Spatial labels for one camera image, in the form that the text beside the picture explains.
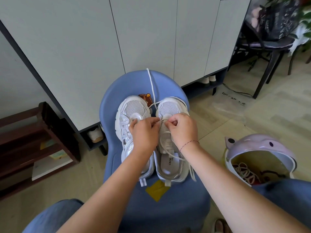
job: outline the power cord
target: power cord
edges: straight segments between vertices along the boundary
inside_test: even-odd
[[[242,94],[243,96],[250,96],[250,97],[253,97],[251,94],[248,94],[248,93],[245,93],[245,92],[237,92],[235,90],[232,90],[230,87],[228,87],[226,84],[223,83],[223,85],[228,88],[229,90],[233,91],[233,92],[236,92],[236,93],[239,93],[239,94]]]

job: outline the bucket ear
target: bucket ear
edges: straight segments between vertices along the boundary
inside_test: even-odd
[[[235,140],[231,137],[225,137],[225,141],[227,149],[230,149],[235,143]]]

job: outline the cabinet door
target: cabinet door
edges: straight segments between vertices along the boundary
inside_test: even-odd
[[[0,0],[0,19],[78,130],[124,74],[109,0]]]
[[[205,75],[229,65],[250,0],[221,0]]]
[[[125,72],[174,75],[177,0],[110,0]]]
[[[178,0],[174,80],[204,76],[220,0]]]

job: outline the forearm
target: forearm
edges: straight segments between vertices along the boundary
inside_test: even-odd
[[[195,143],[183,150],[233,232],[310,232]]]
[[[117,232],[131,192],[149,157],[133,150],[58,232]]]

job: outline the hand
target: hand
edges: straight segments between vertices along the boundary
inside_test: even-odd
[[[187,142],[198,140],[196,122],[188,114],[174,114],[165,122],[165,125],[171,132],[173,141],[179,150]]]
[[[158,117],[149,117],[131,122],[129,130],[133,136],[134,150],[150,155],[158,145],[158,134],[161,123]]]

